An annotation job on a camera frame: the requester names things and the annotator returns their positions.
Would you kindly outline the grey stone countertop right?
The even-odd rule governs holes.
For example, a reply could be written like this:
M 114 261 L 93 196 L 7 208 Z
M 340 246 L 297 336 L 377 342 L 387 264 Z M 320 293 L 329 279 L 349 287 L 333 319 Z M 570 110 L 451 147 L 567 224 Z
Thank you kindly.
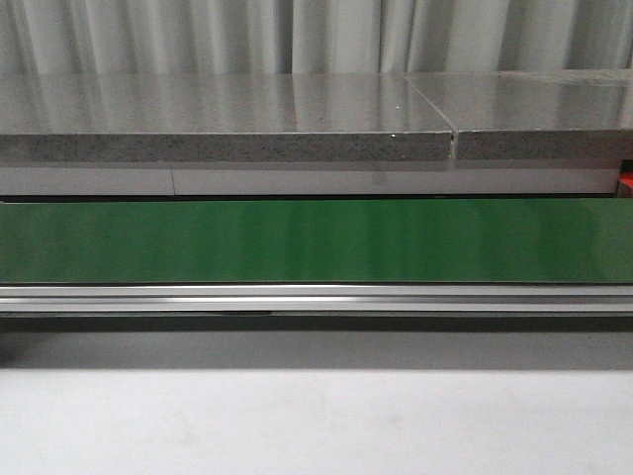
M 460 164 L 617 168 L 632 157 L 629 70 L 416 73 L 407 81 L 452 127 Z

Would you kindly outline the aluminium conveyor frame rail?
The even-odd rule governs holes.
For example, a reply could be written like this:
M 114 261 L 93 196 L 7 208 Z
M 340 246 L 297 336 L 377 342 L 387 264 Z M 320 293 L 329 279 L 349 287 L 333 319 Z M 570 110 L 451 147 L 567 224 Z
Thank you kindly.
M 4 313 L 632 313 L 632 287 L 540 284 L 9 285 Z

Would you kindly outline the grey curtain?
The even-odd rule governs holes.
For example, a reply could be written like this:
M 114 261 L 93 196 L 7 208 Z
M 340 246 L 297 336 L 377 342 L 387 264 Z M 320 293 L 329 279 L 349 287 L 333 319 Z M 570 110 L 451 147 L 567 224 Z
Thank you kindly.
M 5 1 L 1 70 L 621 69 L 628 1 Z

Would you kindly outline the green conveyor belt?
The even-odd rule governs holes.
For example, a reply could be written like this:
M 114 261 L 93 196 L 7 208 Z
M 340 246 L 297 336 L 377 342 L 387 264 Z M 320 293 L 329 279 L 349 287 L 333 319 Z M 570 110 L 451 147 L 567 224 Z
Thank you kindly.
M 458 198 L 8 203 L 5 283 L 632 279 L 632 203 Z

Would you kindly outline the red plastic bin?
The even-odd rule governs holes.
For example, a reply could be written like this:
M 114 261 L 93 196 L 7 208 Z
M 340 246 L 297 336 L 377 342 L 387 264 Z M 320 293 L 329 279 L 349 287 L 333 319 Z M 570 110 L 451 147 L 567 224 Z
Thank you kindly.
M 617 186 L 618 198 L 632 198 L 633 197 L 633 172 L 625 171 L 621 172 L 618 178 Z

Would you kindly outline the grey stone countertop left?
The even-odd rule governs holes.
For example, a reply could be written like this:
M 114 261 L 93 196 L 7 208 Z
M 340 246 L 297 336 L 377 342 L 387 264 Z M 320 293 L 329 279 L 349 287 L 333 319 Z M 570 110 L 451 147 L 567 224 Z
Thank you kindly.
M 403 78 L 53 74 L 1 79 L 1 159 L 425 162 L 452 132 Z

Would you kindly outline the grey stone countertop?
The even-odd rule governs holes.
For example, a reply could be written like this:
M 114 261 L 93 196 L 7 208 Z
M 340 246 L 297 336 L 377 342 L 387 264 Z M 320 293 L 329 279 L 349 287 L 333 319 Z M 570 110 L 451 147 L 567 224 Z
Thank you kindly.
M 1 159 L 425 162 L 452 132 L 403 78 L 53 74 L 1 79 Z
M 407 81 L 452 127 L 460 164 L 617 168 L 632 157 L 629 70 L 416 73 Z

